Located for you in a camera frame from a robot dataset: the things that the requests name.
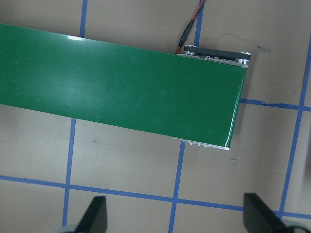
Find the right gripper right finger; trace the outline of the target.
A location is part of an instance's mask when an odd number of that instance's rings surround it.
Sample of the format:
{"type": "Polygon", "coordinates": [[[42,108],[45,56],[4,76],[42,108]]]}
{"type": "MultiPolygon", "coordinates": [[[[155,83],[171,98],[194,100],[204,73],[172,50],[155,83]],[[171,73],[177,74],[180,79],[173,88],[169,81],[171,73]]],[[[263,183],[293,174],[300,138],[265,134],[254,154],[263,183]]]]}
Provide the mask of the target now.
{"type": "Polygon", "coordinates": [[[243,196],[243,224],[248,233],[288,233],[286,225],[255,193],[243,196]]]}

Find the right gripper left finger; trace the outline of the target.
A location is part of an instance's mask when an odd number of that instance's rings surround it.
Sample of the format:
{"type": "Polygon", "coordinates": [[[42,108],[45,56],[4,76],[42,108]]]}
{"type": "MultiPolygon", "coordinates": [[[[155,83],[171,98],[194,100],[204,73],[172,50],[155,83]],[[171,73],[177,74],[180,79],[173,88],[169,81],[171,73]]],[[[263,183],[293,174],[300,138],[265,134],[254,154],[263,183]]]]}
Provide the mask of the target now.
{"type": "Polygon", "coordinates": [[[107,230],[107,208],[105,196],[96,196],[88,206],[76,227],[77,233],[105,233],[107,230]]]}

